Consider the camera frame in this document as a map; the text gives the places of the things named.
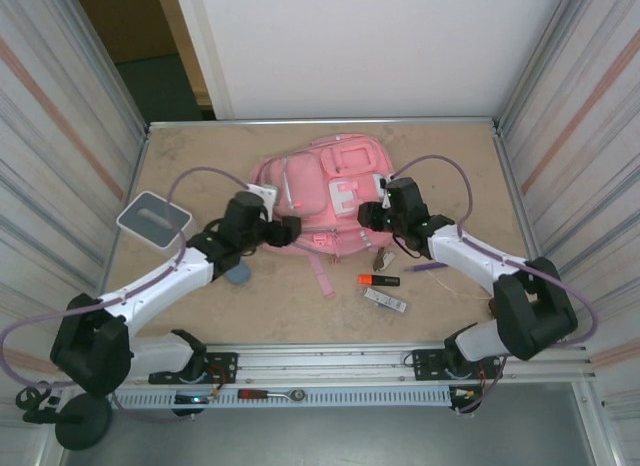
wire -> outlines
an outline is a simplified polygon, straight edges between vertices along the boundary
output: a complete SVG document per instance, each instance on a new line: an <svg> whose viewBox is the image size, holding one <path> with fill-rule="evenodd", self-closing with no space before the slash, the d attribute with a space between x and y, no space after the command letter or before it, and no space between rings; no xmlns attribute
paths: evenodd
<svg viewBox="0 0 640 466"><path fill-rule="evenodd" d="M403 246L400 243L400 241L398 241L398 237L395 234L392 235L391 237L393 238L393 242L396 243L401 250L403 250L405 253L407 253L409 256L411 256L413 259L420 259L421 258L420 254L418 254L417 256L414 256L413 254L411 254L411 252L405 246Z"/></svg>
<svg viewBox="0 0 640 466"><path fill-rule="evenodd" d="M402 360L402 364L403 364L404 366L406 366L407 368L413 368L413 367L415 366L415 365L413 365L413 364L407 364L407 359L409 359L409 356L411 356L412 354L413 354L413 353L409 353L409 354L407 354L407 355L404 357L404 359Z"/></svg>
<svg viewBox="0 0 640 466"><path fill-rule="evenodd" d="M240 186L242 186L244 189L249 189L249 186L247 186L246 183L244 183L240 179L236 178L232 174L227 173L226 171L223 171L223 170L218 169L218 168L211 168L209 166L197 166L195 168L187 169L186 171L182 172L175 179L175 181L173 182L173 184L171 184L171 187L169 188L169 194L167 195L167 203L165 205L165 214L166 214L166 219L169 222L169 225L171 225L171 228L178 233L178 237L180 239L180 241L179 241L180 242L180 252L175 257L175 264L176 265L180 264L180 262L184 258L185 253L187 252L187 241L186 241L186 238L185 238L184 233L182 232L182 230L180 228L178 228L176 226L175 222L173 221L173 218L171 217L171 208L169 207L169 205L172 203L173 195L175 193L176 188L180 184L180 182L184 178L189 176L190 174L196 173L198 171L207 171L207 172L211 172L211 173L221 174L222 176L225 176L225 177L231 179L232 181L235 181ZM70 309L70 310L66 310L66 311L56 311L55 313L42 314L40 316L34 316L32 318L22 319L20 321L16 321L15 323L10 324L6 328L4 328L2 330L2 332L0 332L0 367L5 372L5 374L7 376L9 376L11 379L13 379L14 381L16 381L16 382L18 382L20 384L23 384L25 386L30 386L32 388L37 388L39 383L34 382L34 381L30 381L29 379L21 376L16 371L14 371L13 368L11 367L11 365L9 365L9 363L7 362L7 358L6 358L5 354L4 354L4 342L6 341L7 336L9 336L9 334L11 334L11 332L13 332L14 330L16 330L16 329L18 329L18 328L20 328L22 326L27 326L27 325L30 325L30 324L40 323L42 321L50 321L52 319L60 319L60 318L66 318L66 317L69 317L69 316L77 316L77 315L80 315L80 314L93 313L95 311L100 311L101 309L108 308L109 306L113 306L115 304L120 304L120 303L126 301L127 299L129 299L129 298L131 298L131 297L133 297L133 296L135 296L137 294L140 294L141 292L143 292L143 291L149 289L150 287L158 284L160 281L162 281L164 278L169 276L174 271L175 271L175 267L173 265L167 267L167 269L165 269L162 273L158 274L158 276L156 276L155 278L152 278L149 281L147 281L146 283L141 284L137 288L132 289L131 291L128 291L124 295L124 297L122 297L122 298L115 298L115 299L112 299L111 301L105 301L105 302L102 302L102 303L99 303L99 304L94 304L94 305L91 305L91 306L84 306L82 308ZM51 387L52 388L67 388L69 386L74 386L74 385L75 385L75 383L73 381L58 381L58 382L52 383Z"/></svg>
<svg viewBox="0 0 640 466"><path fill-rule="evenodd" d="M424 156L420 156L419 158L416 158L413 161L410 161L409 163L405 164L402 168L400 168L396 172L396 174L394 174L392 176L392 179L397 178L403 172L405 172L407 169L409 169L411 166L413 166L414 164L419 163L421 161L424 161L425 159L438 159L438 160L444 161L446 163L449 163L454 168L456 168L456 170L460 173L460 176L462 176L462 180L464 181L464 185L467 188L468 206L467 206L466 213L464 214L464 216L462 216L462 218L460 219L460 221L458 221L458 224L457 224L458 237L460 238L460 240L463 243L465 243L466 245L468 245L471 248L475 249L476 251L484 254L485 256L488 256L489 258L494 259L496 261L503 262L502 256L494 253L493 251L489 251L489 250L483 248L479 244L476 244L475 242L471 241L469 238L464 236L464 231L462 230L462 227L463 227L465 221L469 218L469 216L471 216L471 213L473 212L473 193L471 191L471 183L469 182L469 177L466 175L466 173L460 167L460 165L458 163L456 163L454 160L452 160L450 158L447 158L446 156L442 156L440 154L427 154L427 155L424 155ZM564 341L562 343L557 343L556 347L565 347L565 346L570 346L570 345L573 345L573 344L582 343L582 342L588 340L589 338L591 338L595 334L595 332L598 330L598 326L600 324L600 319L598 318L598 313L596 312L595 307L593 306L591 301L589 301L582 293L580 293L573 286L571 286L569 284L566 284L566 283L563 283L562 281L557 280L556 278L554 278L553 276L548 275L547 273L544 273L542 271L538 271L537 269L533 269L533 268L527 266L526 264L516 263L515 261L512 261L510 259L504 260L504 264L506 264L508 266L512 266L514 268L517 268L517 269L519 269L521 271L524 271L524 272L526 272L526 273L528 273L530 275L537 276L537 277L539 277L541 279L544 279L545 281L553 284L554 286L557 286L557 287L563 289L564 291L566 291L567 293L569 293L573 297L575 297L578 301L580 301L584 305L584 307L587 309L587 311L589 311L589 314L591 315L591 327L589 328L589 330L586 333L582 334L581 336L579 336L577 338L570 339L570 340Z"/></svg>
<svg viewBox="0 0 640 466"><path fill-rule="evenodd" d="M214 388L213 388L213 391L211 392L211 395L215 398L216 396L218 396L218 393L222 389L222 386L227 384L227 372L224 370L222 366L218 366L217 364L210 364L209 372L211 373L211 376L213 377L213 379L215 379L215 372L213 371L214 369L217 369L218 371L220 371L220 384L216 388L215 382L214 382Z"/></svg>
<svg viewBox="0 0 640 466"><path fill-rule="evenodd" d="M488 301L491 299L491 296L472 296L471 294L464 294L464 293L459 293L458 291L451 289L449 286L447 286L446 284L444 284L442 281L440 281L438 278L436 278L436 275L433 274L431 271L427 271L427 273L429 273L429 276L431 276L440 286L442 286L444 289L447 289L449 291L451 291L453 294L458 295L462 298L470 298L470 299L480 299L482 301Z"/></svg>
<svg viewBox="0 0 640 466"><path fill-rule="evenodd" d="M456 411L458 413L466 413L470 409L473 409L476 405L480 404L484 399L486 399L487 396L489 396L489 394L491 393L491 391L493 391L493 388L496 387L496 384L498 384L498 381L502 377L502 373L504 372L504 367L505 367L506 364L507 364L507 357L505 356L502 359L502 364L500 365L500 369L496 373L495 379L489 385L489 387L486 389L486 391L484 393L482 393L480 395L480 397L478 399L476 399L473 403L466 405L464 408L456 408Z"/></svg>
<svg viewBox="0 0 640 466"><path fill-rule="evenodd" d="M480 389L484 392L484 387L487 385L487 371L484 369L484 364L478 365L478 376L480 377Z"/></svg>

wooden platform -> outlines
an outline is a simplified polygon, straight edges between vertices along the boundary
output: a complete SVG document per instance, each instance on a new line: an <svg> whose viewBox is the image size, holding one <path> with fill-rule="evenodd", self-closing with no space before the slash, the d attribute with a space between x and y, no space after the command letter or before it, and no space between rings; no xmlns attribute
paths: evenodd
<svg viewBox="0 0 640 466"><path fill-rule="evenodd" d="M488 124L364 123L188 126L153 130L137 184L166 197L171 182L194 166L215 166L248 179L261 156L300 148L336 133L376 136L396 168L415 157L439 153L457 161L473 187L475 210L466 229L497 248L524 255L524 246L495 152ZM414 166L409 176L419 184L432 214L458 219L467 200L462 179L449 165L432 161ZM220 217L237 187L210 173L196 173L179 187L175 201L191 211L201 227ZM453 269L403 273L413 260L395 245L397 258L386 271L402 286L389 292L409 302L405 314L384 310L357 298L357 275L372 272L374 255L361 252L326 271L337 296L327 301L306 257L258 251L246 262L251 280L232 286L225 279L191 293L161 313L141 334L186 329L205 342L353 342L444 339L472 322L489 319L488 295ZM111 289L145 274L164 258L121 235ZM437 281L448 286L452 292Z"/></svg>

small box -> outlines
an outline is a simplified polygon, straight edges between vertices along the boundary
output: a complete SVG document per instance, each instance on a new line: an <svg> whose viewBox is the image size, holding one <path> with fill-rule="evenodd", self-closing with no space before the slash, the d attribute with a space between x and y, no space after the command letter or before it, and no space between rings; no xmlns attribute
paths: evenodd
<svg viewBox="0 0 640 466"><path fill-rule="evenodd" d="M166 218L166 204L161 196L143 191L120 213L116 223L124 232L171 257L180 251L180 239ZM174 204L170 207L173 223L188 240L198 232L193 216Z"/></svg>

backpack strap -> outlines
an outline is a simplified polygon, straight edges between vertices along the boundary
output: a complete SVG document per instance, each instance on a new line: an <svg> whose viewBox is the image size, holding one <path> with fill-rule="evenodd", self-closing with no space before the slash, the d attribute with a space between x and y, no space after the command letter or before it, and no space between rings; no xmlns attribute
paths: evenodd
<svg viewBox="0 0 640 466"><path fill-rule="evenodd" d="M336 293L331 286L331 282L329 281L329 277L324 270L324 266L322 266L322 260L320 259L320 256L309 256L309 261L311 261L311 267L316 273L316 278L318 279L320 289L322 290L322 294L324 294L325 299L332 299L333 297L335 297Z"/></svg>

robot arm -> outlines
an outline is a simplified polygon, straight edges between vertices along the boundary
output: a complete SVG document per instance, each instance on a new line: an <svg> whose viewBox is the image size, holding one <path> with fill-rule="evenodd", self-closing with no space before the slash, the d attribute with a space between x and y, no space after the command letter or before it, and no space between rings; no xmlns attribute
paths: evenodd
<svg viewBox="0 0 640 466"><path fill-rule="evenodd" d="M93 396L113 392L127 377L159 371L184 372L196 379L204 368L204 346L185 331L162 338L134 338L160 312L191 291L204 287L237 266L260 244L286 246L300 235L300 219L273 221L277 189L249 185L229 201L217 230L191 238L184 254L174 256L144 277L99 298L81 294L67 309L121 302L93 313L65 317L51 360ZM155 281L163 272L172 271Z"/></svg>
<svg viewBox="0 0 640 466"><path fill-rule="evenodd" d="M445 356L453 371L463 371L489 356L512 354L528 360L575 331L578 321L566 292L516 267L526 265L559 279L551 261L544 257L527 261L466 232L461 236L451 219L429 214L411 178L394 179L385 188L388 202L362 204L360 224L393 233L408 249L458 269L494 297L495 320L472 325L445 340Z"/></svg>

